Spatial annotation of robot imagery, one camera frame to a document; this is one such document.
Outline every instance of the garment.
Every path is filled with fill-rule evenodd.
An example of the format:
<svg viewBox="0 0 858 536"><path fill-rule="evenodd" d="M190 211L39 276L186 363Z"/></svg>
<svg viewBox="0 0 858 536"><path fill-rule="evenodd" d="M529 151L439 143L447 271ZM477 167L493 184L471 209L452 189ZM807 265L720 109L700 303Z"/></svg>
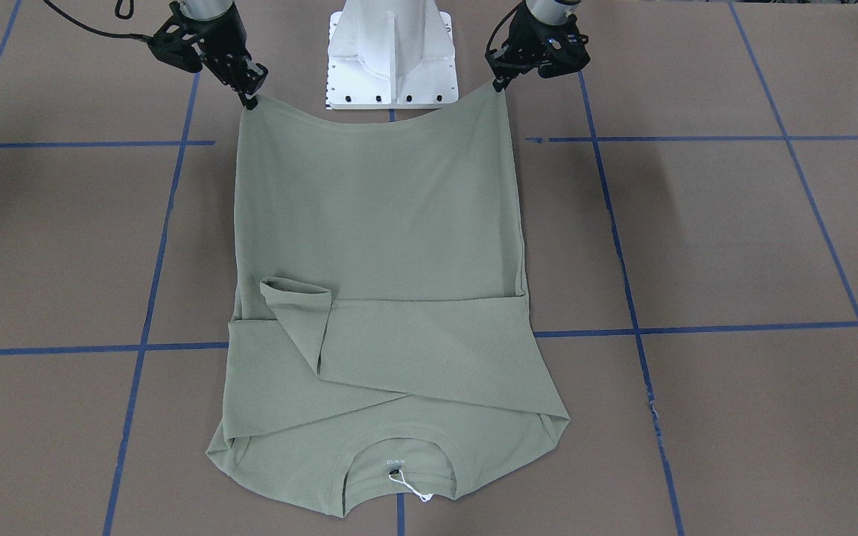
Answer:
<svg viewBox="0 0 858 536"><path fill-rule="evenodd" d="M395 469L457 499L558 444L568 414L528 322L491 85L381 124L261 96L241 119L235 248L207 454L245 488L343 517L406 491Z"/></svg>

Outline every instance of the robotic arm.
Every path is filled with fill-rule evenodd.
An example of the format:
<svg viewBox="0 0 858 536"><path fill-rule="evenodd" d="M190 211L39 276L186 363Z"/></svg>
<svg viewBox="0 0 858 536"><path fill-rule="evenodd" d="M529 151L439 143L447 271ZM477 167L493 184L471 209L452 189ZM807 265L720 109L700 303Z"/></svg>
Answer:
<svg viewBox="0 0 858 536"><path fill-rule="evenodd" d="M234 89L247 109L258 101L255 95L267 78L267 68L253 62L247 51L247 33L234 0L181 0L169 4L171 17L154 35L106 33L75 20L51 0L45 4L77 26L105 37L136 39L147 44L154 57L188 72L204 66ZM576 26L574 11L582 0L522 0L498 23L486 46L486 61L495 75L493 86L500 92L519 74L538 69L542 78L581 71L590 61L585 45L588 36ZM501 48L492 41L506 21L508 37Z"/></svg>

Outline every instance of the white plastic stand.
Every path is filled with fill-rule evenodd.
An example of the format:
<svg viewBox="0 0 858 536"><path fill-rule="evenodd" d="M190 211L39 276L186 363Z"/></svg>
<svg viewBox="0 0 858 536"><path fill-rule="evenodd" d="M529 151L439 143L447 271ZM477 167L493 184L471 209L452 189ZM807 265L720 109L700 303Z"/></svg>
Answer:
<svg viewBox="0 0 858 536"><path fill-rule="evenodd" d="M452 17L435 0L347 0L330 17L326 105L439 108L459 100Z"/></svg>

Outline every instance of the white mounting plate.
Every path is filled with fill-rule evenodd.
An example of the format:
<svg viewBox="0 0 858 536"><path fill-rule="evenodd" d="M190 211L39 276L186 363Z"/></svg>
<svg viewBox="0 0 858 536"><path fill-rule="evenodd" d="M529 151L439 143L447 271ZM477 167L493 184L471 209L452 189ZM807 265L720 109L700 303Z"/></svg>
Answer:
<svg viewBox="0 0 858 536"><path fill-rule="evenodd" d="M341 14L343 11L330 15L330 40ZM439 15L451 41L452 16L444 11ZM399 81L395 102L390 98L392 79L367 70L355 59L329 58L326 79L326 109L431 109L459 100L456 62L452 58L419 64Z"/></svg>

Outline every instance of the white string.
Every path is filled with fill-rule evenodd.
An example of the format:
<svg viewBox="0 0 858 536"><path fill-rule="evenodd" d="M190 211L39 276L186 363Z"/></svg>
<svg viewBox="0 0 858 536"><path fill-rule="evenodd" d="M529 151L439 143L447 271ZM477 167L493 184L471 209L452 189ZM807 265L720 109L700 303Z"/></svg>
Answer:
<svg viewBox="0 0 858 536"><path fill-rule="evenodd" d="M391 481L396 482L396 484L405 485L406 488L409 488L409 491L412 491L417 497L419 497L419 501L428 503L429 499L432 499L432 493L419 493L415 488L413 488L413 486L409 485L409 482L406 482L406 475L402 474L402 469L396 469L396 471L399 472L399 476L401 476L402 479L394 479L393 473L389 473L389 479L391 479Z"/></svg>

